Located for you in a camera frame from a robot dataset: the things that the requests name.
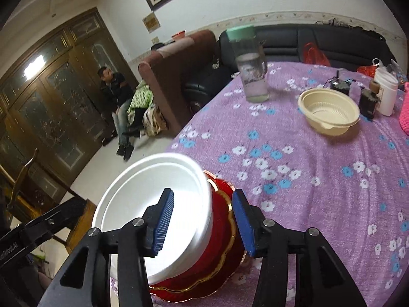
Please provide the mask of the red plastic flower plate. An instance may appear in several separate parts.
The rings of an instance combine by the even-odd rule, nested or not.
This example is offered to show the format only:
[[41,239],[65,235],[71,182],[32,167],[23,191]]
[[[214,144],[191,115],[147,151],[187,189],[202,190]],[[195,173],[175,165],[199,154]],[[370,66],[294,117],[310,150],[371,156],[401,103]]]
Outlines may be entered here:
[[181,275],[150,286],[153,294],[186,293],[217,275],[236,239],[236,223],[231,198],[216,184],[216,176],[205,171],[211,187],[213,223],[210,240],[199,260]]

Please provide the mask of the cream plastic bowl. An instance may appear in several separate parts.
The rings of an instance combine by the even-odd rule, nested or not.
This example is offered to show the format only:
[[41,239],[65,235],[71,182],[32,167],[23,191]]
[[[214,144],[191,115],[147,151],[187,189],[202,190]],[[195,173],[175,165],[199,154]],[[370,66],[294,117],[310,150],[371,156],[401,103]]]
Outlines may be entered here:
[[336,90],[306,90],[300,94],[297,104],[309,125],[323,135],[343,135],[360,118],[357,104],[349,96]]

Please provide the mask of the wooden chair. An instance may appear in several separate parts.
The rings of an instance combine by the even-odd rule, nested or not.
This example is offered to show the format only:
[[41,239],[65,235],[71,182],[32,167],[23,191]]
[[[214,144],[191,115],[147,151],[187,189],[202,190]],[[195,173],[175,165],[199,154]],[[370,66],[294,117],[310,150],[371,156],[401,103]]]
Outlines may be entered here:
[[30,169],[37,166],[45,173],[47,178],[50,178],[64,192],[70,194],[72,198],[78,199],[80,212],[68,223],[69,234],[66,240],[62,240],[57,236],[52,237],[52,239],[61,243],[68,253],[71,253],[87,230],[91,228],[96,205],[91,200],[79,196],[52,170],[42,165],[37,158],[38,154],[39,150],[36,149],[32,158],[23,164],[16,178],[13,178],[4,167],[1,167],[1,195],[5,197],[7,212],[22,223],[38,218],[58,206],[58,203],[29,176]]

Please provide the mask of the red plate underneath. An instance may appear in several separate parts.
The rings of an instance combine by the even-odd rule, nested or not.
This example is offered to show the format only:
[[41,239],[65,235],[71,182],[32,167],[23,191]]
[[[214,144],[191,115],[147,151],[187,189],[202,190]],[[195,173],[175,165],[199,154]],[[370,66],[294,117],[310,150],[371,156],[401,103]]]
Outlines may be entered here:
[[222,268],[209,280],[199,283],[191,290],[182,293],[172,293],[165,290],[150,290],[151,295],[160,298],[163,301],[170,303],[182,303],[192,299],[201,299],[208,297],[219,289],[228,281],[228,279],[239,268],[245,258],[245,249],[241,237],[235,237],[234,244],[227,253],[225,263]]

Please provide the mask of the purple floral tablecloth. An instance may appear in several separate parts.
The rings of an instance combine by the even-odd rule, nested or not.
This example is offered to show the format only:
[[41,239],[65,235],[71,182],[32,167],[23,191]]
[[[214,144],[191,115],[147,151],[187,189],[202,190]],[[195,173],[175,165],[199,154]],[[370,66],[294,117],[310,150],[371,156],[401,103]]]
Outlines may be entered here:
[[317,133],[300,112],[300,94],[321,88],[334,68],[295,62],[268,66],[265,103],[246,101],[234,79],[168,145],[283,227],[318,228],[368,306],[382,306],[408,270],[408,136],[377,114],[339,137]]

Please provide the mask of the green patterned cushion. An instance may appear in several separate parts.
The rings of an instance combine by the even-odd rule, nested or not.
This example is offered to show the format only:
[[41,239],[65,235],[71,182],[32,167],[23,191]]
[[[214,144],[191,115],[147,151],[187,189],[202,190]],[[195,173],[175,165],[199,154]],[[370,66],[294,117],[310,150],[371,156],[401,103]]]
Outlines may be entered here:
[[137,87],[128,108],[129,122],[132,123],[138,116],[142,116],[153,103],[153,99],[153,92],[150,90],[148,85]]

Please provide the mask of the brown wooden cabinet doors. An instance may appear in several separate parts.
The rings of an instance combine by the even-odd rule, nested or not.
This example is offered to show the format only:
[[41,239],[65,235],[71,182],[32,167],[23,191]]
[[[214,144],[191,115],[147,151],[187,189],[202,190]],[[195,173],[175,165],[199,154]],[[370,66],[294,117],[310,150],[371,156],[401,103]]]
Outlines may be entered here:
[[16,177],[29,171],[30,187],[56,202],[114,129],[100,91],[101,67],[134,76],[93,8],[31,45],[1,77],[1,164]]

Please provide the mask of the seated man dark jacket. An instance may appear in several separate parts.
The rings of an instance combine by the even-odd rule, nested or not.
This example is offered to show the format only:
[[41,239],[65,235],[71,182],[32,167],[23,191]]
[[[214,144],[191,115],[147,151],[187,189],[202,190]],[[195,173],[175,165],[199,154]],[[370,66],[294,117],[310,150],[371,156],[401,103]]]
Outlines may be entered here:
[[102,66],[97,74],[101,79],[102,91],[112,112],[114,126],[119,137],[117,155],[124,161],[131,158],[134,146],[130,142],[128,132],[128,109],[132,102],[134,92],[122,73],[114,73],[109,67]]

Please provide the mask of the pink sleeved bottle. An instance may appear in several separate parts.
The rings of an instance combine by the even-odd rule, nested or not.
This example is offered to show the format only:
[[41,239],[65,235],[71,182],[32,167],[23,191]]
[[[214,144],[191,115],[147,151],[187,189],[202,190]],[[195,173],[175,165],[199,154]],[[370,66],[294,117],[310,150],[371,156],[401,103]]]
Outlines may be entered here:
[[409,82],[405,83],[405,98],[399,115],[399,125],[401,129],[409,135]]

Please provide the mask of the small dark jar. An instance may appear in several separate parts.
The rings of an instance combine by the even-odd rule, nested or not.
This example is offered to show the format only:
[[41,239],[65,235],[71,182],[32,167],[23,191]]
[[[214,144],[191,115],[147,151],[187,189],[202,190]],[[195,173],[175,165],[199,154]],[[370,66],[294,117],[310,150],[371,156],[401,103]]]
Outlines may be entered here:
[[361,87],[358,107],[360,113],[368,120],[373,120],[377,107],[381,102],[379,98],[380,85],[375,80],[371,80],[369,87]]

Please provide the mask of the white plastic cup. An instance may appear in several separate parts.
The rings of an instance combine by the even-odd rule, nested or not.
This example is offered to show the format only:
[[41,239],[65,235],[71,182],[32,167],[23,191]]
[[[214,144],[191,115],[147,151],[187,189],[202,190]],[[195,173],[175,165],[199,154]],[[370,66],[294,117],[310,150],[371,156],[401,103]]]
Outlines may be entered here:
[[396,101],[399,82],[385,67],[377,68],[374,81],[380,86],[379,95],[381,102],[378,111],[384,116],[391,116]]

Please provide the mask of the glass jar green lid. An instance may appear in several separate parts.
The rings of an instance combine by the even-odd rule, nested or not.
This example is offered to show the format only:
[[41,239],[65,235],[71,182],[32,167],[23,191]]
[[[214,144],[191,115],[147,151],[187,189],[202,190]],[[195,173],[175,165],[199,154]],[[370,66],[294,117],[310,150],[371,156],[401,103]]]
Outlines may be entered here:
[[229,28],[226,33],[234,52],[246,100],[250,103],[267,101],[268,65],[254,26],[237,26]]

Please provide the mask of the red plastic bag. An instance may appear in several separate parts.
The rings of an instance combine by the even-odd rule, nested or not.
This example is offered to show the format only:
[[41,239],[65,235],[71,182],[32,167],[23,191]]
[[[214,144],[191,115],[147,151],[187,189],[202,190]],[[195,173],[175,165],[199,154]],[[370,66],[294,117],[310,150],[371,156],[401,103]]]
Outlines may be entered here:
[[316,64],[325,67],[331,66],[326,55],[320,49],[318,49],[314,42],[308,42],[304,45],[303,62],[306,64]]

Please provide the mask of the black leather sofa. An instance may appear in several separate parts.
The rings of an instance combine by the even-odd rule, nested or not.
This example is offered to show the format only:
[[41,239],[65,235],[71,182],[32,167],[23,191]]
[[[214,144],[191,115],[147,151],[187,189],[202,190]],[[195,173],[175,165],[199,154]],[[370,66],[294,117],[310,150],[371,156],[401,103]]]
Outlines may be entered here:
[[[309,42],[323,51],[331,66],[349,71],[371,64],[374,58],[383,63],[395,59],[381,34],[360,27],[280,24],[257,26],[255,30],[269,62],[302,62],[304,47]],[[238,71],[226,32],[222,32],[211,48],[214,53],[210,62],[182,83],[182,94],[192,113],[208,104]]]

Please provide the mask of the small wall plaque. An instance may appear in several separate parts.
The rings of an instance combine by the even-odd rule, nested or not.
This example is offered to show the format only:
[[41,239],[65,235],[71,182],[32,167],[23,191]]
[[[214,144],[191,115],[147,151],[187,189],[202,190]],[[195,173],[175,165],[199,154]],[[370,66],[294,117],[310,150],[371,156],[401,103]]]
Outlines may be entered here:
[[146,30],[149,33],[154,32],[155,30],[158,30],[158,28],[161,27],[161,24],[156,17],[155,13],[150,13],[146,17],[142,19],[144,26],[146,27]]

